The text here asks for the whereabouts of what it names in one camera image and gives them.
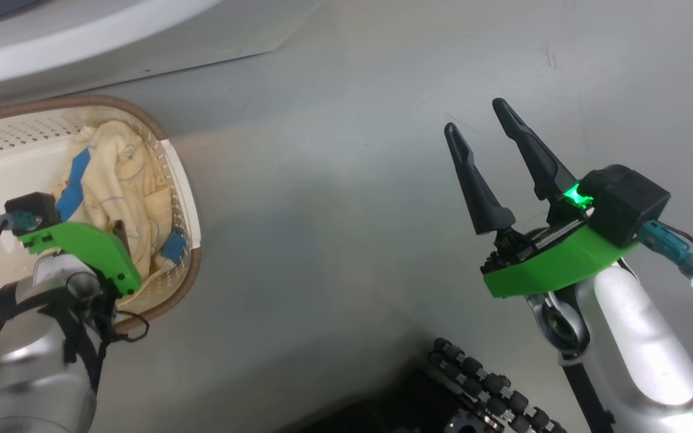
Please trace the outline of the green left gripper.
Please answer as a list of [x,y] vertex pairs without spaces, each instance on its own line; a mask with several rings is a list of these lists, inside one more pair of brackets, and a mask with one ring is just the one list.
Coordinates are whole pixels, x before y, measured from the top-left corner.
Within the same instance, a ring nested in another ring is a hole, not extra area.
[[31,254],[60,249],[111,279],[121,296],[137,293],[142,277],[132,261],[126,225],[112,222],[112,233],[89,224],[65,222],[41,230],[19,231],[19,240]]

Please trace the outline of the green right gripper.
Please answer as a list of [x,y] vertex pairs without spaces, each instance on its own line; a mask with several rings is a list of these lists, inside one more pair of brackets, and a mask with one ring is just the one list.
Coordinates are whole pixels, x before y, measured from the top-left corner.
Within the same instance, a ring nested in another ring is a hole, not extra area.
[[[537,199],[548,200],[572,189],[577,178],[509,103],[495,98],[492,107],[504,133],[522,154]],[[608,233],[591,220],[573,220],[534,236],[514,230],[514,214],[493,195],[454,123],[445,125],[445,139],[473,229],[478,235],[496,234],[495,251],[482,266],[493,298],[523,298],[570,287],[613,265],[633,248],[638,226],[614,227]]]

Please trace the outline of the cream garment with blue stripe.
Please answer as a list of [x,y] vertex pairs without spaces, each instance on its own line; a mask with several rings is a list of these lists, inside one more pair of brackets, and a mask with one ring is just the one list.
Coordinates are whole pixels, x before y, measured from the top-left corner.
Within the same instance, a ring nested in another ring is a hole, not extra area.
[[147,285],[176,268],[166,243],[179,230],[175,192],[153,143],[123,121],[85,125],[69,139],[50,192],[64,221],[110,232],[124,225],[132,263]]

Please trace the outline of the white front-load washing machine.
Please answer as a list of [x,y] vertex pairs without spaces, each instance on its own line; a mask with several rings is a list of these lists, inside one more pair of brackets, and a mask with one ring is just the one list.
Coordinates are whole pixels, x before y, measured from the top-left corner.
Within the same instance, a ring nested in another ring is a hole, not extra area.
[[322,0],[35,0],[0,17],[0,106],[278,49]]

